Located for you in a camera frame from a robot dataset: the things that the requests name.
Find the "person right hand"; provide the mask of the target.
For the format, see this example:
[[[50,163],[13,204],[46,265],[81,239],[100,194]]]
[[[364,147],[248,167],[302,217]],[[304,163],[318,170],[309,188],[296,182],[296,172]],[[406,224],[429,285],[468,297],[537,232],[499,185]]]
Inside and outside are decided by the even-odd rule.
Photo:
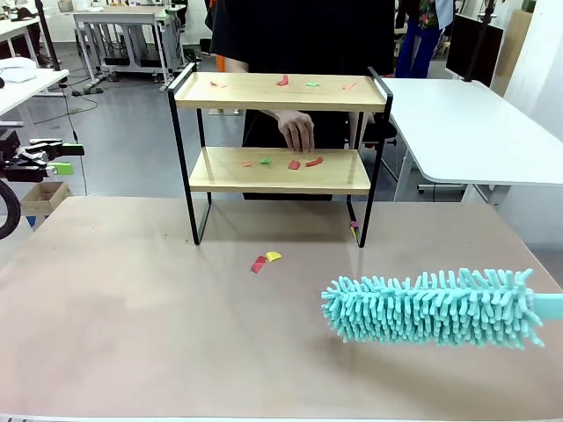
[[[314,150],[314,125],[309,114],[299,111],[276,111],[274,116],[289,149],[302,152]]]

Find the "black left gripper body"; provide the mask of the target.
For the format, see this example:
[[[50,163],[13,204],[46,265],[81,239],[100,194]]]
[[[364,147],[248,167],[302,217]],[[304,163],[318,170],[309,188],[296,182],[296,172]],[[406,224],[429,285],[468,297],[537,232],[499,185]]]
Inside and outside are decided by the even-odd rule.
[[[11,182],[26,182],[26,160],[22,149],[1,150],[1,178]]]

